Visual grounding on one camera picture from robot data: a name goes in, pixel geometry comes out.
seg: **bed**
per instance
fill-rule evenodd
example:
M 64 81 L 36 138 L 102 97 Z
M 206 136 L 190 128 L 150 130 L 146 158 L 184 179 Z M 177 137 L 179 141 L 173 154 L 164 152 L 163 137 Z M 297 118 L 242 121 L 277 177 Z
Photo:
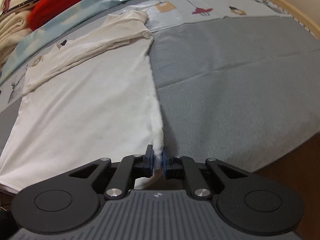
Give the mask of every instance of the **bed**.
M 307 164 L 299 163 L 310 155 L 307 160 L 319 164 L 310 150 L 320 127 L 319 28 L 283 0 L 84 0 L 32 33 L 9 59 L 0 79 L 2 149 L 18 115 L 26 69 L 55 44 L 98 28 L 106 15 L 131 10 L 149 15 L 149 57 L 168 151 L 197 162 L 216 157 L 251 172 L 263 168 L 259 174 L 303 195 L 306 215 L 298 232 L 315 239 L 310 221 L 319 207 L 312 208 L 316 192 L 310 188 L 319 174 L 307 176 Z M 304 179 L 292 181 L 292 173 Z M 2 190 L 19 191 L 4 184 Z

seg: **patterned fabric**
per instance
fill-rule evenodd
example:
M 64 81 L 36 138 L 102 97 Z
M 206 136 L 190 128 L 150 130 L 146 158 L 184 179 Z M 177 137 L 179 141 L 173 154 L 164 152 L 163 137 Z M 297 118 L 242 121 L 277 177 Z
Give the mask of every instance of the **patterned fabric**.
M 129 0 L 82 0 L 47 22 L 44 26 L 20 41 L 2 68 L 0 85 L 26 60 L 45 45 L 77 26 L 79 23 L 124 1 Z

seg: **pile of clothes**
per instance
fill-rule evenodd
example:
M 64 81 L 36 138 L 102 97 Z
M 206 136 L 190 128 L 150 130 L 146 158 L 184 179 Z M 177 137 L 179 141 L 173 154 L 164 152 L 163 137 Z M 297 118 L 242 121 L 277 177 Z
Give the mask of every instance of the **pile of clothes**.
M 81 0 L 0 0 L 0 70 L 19 41 Z

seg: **wooden bed frame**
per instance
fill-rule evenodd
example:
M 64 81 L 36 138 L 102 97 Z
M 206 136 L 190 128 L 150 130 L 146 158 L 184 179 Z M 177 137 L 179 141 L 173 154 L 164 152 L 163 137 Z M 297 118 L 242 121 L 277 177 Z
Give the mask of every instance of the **wooden bed frame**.
M 310 17 L 285 0 L 270 1 L 287 10 L 320 40 L 320 26 Z M 299 192 L 305 203 L 305 214 L 297 231 L 305 240 L 319 240 L 320 134 L 316 134 L 300 147 L 256 173 Z

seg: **gray bed sheet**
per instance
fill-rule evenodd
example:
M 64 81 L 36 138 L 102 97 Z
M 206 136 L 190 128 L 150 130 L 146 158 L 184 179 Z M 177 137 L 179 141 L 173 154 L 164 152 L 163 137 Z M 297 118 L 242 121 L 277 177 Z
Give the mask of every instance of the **gray bed sheet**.
M 171 154 L 255 171 L 319 132 L 320 42 L 293 18 L 217 19 L 154 37 L 149 55 Z M 1 123 L 9 116 L 1 148 L 19 105 L 0 114 Z

